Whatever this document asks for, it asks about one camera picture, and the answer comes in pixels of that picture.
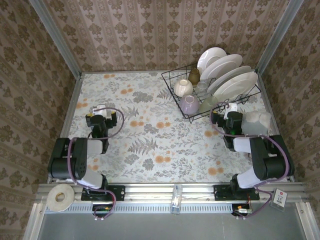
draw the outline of wire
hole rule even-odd
[[[261,190],[259,189],[258,187],[261,186],[261,185],[264,185],[266,183],[270,183],[270,182],[275,182],[275,181],[279,181],[281,179],[284,179],[287,175],[288,175],[288,172],[289,172],[289,161],[288,161],[288,157],[285,153],[285,151],[282,149],[282,147],[275,141],[273,140],[271,137],[269,136],[266,136],[266,135],[263,135],[263,134],[260,134],[260,135],[231,135],[231,134],[227,134],[223,131],[220,131],[215,125],[214,123],[212,122],[212,117],[213,117],[213,112],[214,112],[214,109],[216,108],[216,106],[218,104],[225,104],[227,105],[227,107],[229,108],[230,105],[229,103],[225,102],[225,101],[218,101],[212,108],[211,108],[211,111],[210,111],[210,116],[209,116],[209,121],[212,125],[212,127],[214,128],[214,130],[216,130],[218,133],[222,134],[222,135],[225,135],[227,137],[232,137],[232,138],[242,138],[242,137],[248,137],[248,138],[257,138],[257,137],[263,137],[267,140],[269,140],[270,142],[273,143],[273,145],[275,145],[278,150],[280,151],[280,153],[282,154],[283,158],[284,158],[284,163],[285,163],[285,171],[284,171],[284,174],[280,177],[280,178],[276,178],[276,179],[270,179],[270,180],[265,180],[261,183],[258,183],[256,184],[254,187],[256,190],[258,190],[259,192],[262,192],[262,193],[266,193],[266,194],[269,194],[269,199],[258,209],[256,210],[255,212],[253,212],[252,214],[250,215],[247,215],[246,217],[243,216],[242,214],[240,213],[237,213],[238,215],[242,216],[242,218],[249,218],[249,217],[252,217],[254,215],[256,215],[257,213],[259,213],[263,208],[265,208],[267,206],[267,204],[271,201],[272,199],[272,194],[268,191],[264,191],[264,190]]]
[[[103,108],[100,108],[100,109],[96,109],[95,112],[97,111],[100,111],[100,110],[115,110],[117,112],[119,112],[122,116],[122,123],[121,123],[121,126],[119,128],[119,130],[117,132],[115,132],[114,134],[110,135],[110,136],[107,136],[107,137],[100,137],[100,138],[93,138],[92,140],[106,140],[106,139],[109,139],[109,138],[112,138],[114,137],[115,135],[117,135],[121,129],[123,128],[124,124],[125,124],[125,116],[123,114],[123,112],[117,108],[114,108],[114,107],[103,107]],[[112,196],[112,207],[110,209],[110,211],[104,216],[104,217],[101,217],[101,220],[109,217],[111,215],[111,213],[113,212],[113,210],[115,209],[115,206],[116,206],[116,202],[117,202],[117,198],[116,198],[116,195],[110,191],[110,190],[107,190],[107,189],[95,189],[95,188],[92,188],[90,186],[87,186],[87,185],[83,185],[81,183],[79,183],[76,178],[74,177],[73,173],[72,173],[72,168],[71,168],[71,148],[72,148],[72,144],[74,141],[76,141],[76,137],[73,137],[70,142],[69,142],[69,145],[68,145],[68,151],[67,151],[67,168],[68,168],[68,173],[70,175],[70,178],[72,179],[73,183],[75,185],[78,185],[80,187],[83,187],[85,189],[89,189],[89,190],[92,190],[92,191],[96,191],[96,192],[100,192],[100,193],[108,193]]]
[[[109,213],[110,213],[110,209],[108,209],[108,207],[106,207],[105,205],[98,205],[98,206],[95,206],[94,207],[94,211],[93,211],[93,216],[95,217],[95,220],[98,219],[98,216],[97,216],[97,210],[98,209],[105,209],[105,210],[109,210]],[[103,217],[101,217],[101,220],[104,220],[105,218],[107,217],[107,214],[104,215]]]
[[[246,196],[248,197],[248,200],[246,201],[246,203],[244,205],[241,206],[242,208],[247,206],[248,204],[250,204],[250,196],[249,196],[249,194],[247,194]]]
[[[252,206],[251,206],[251,197],[249,196],[249,207],[252,209]]]

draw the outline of glass cup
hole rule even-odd
[[[203,103],[201,103],[199,107],[200,113],[205,113],[207,111],[210,111],[215,104],[218,102],[218,99],[215,96],[208,96]]]
[[[206,81],[200,81],[196,85],[195,93],[199,98],[205,98],[207,96],[208,83]]]

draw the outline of tape roll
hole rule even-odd
[[[62,183],[50,190],[46,204],[51,211],[62,212],[69,208],[74,200],[75,191],[73,188],[68,184]]]

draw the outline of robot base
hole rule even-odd
[[[108,185],[106,176],[102,175],[102,188],[106,189],[115,194],[117,201],[124,201],[126,194],[126,187],[123,185]],[[82,189],[81,201],[101,202],[101,201],[112,201],[112,196],[108,193],[93,191],[89,189]]]
[[[260,200],[259,193],[254,188],[240,188],[237,174],[232,177],[230,184],[219,184],[213,186],[215,201],[247,201]]]

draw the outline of metal frame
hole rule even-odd
[[[54,19],[51,17],[51,14],[47,9],[46,4],[42,0],[30,0],[30,3],[33,6],[36,13],[38,14],[45,29],[50,34],[54,44],[61,53],[74,78],[78,79],[81,75],[81,69],[78,66],[77,61],[74,58],[74,55],[72,54],[71,50],[68,48],[68,45],[63,35],[60,33],[59,28],[57,27]]]
[[[54,20],[50,16],[50,13],[41,0],[30,0],[32,6],[39,15],[44,26],[48,30],[53,41],[57,45],[59,51],[61,52],[63,58],[65,59],[67,65],[72,71],[73,75],[77,79],[70,105],[68,107],[67,115],[63,128],[61,131],[61,137],[67,137],[72,124],[73,115],[76,109],[78,97],[82,88],[83,77],[85,72],[81,76],[81,70],[73,57],[68,45],[66,44],[63,36],[59,32],[55,25]],[[292,0],[289,2],[283,16],[281,17],[278,26],[276,27],[267,47],[265,48],[257,66],[256,71],[258,73],[258,86],[261,89],[261,96],[263,103],[267,112],[271,113],[271,128],[274,134],[279,134],[279,129],[267,97],[266,89],[264,87],[261,74],[266,69],[269,61],[271,60],[273,54],[275,53],[279,43],[283,39],[285,33],[287,32],[292,20],[296,16],[303,0]],[[141,73],[145,71],[131,71],[131,73]],[[123,73],[121,71],[105,72],[110,73]],[[305,236],[308,240],[320,239],[320,232],[317,226],[314,214],[312,212],[311,206],[308,201],[308,196],[305,193],[303,183],[294,182],[294,178],[291,177],[292,182],[274,182],[272,184],[266,184],[261,186],[262,190],[273,192],[275,188],[279,188],[288,193],[287,202],[296,203],[299,218],[303,226]],[[201,204],[203,206],[208,206],[212,204],[232,204],[239,203],[242,204],[244,201],[215,201],[213,193],[213,185],[222,183],[182,183],[183,184],[183,195],[182,195],[182,205],[186,204]],[[29,222],[26,227],[26,231],[23,239],[32,240],[38,239],[40,229],[42,226],[44,213],[46,209],[47,196],[50,191],[57,183],[51,184],[40,184],[38,189],[38,194],[33,204],[33,208],[30,214]],[[92,204],[90,201],[81,201],[82,188],[74,184],[70,184],[75,191],[75,205],[80,204]],[[173,183],[119,183],[119,185],[126,186],[126,196],[125,203],[132,206],[137,204],[160,204],[168,205],[172,199]],[[260,200],[254,201],[256,203],[265,203],[269,198],[268,194],[259,193]]]
[[[42,226],[44,213],[46,209],[47,196],[49,191],[58,183],[40,184],[38,193],[35,198],[29,222],[25,231],[25,240],[38,239],[40,229]],[[245,201],[215,201],[213,193],[213,185],[220,185],[219,183],[182,183],[182,206],[189,204],[207,206],[220,206],[221,204],[243,204]],[[69,183],[75,192],[75,200],[73,206],[84,204],[93,204],[91,201],[81,201],[82,187]],[[125,185],[125,200],[120,201],[120,204],[126,206],[168,206],[172,200],[173,183],[115,183],[114,185]],[[281,189],[288,193],[287,202],[296,203],[299,211],[300,220],[303,225],[303,230],[306,239],[315,240],[319,239],[319,229],[311,210],[307,194],[305,193],[304,184],[302,182],[273,182],[265,184],[260,187],[261,190],[273,192],[274,189]],[[252,201],[252,203],[265,203],[269,195],[263,192],[259,193],[260,200]],[[108,204],[111,202],[95,202],[95,204]]]
[[[319,240],[320,231],[315,220],[314,213],[311,209],[310,203],[297,202],[295,205],[298,210],[298,214],[302,223],[306,239]]]
[[[278,25],[276,26],[266,48],[263,51],[261,58],[259,59],[258,64],[256,65],[257,71],[260,74],[263,74],[269,61],[274,55],[277,47],[285,36],[288,28],[290,27],[291,22],[294,20],[298,10],[300,9],[304,0],[291,0],[288,3]]]

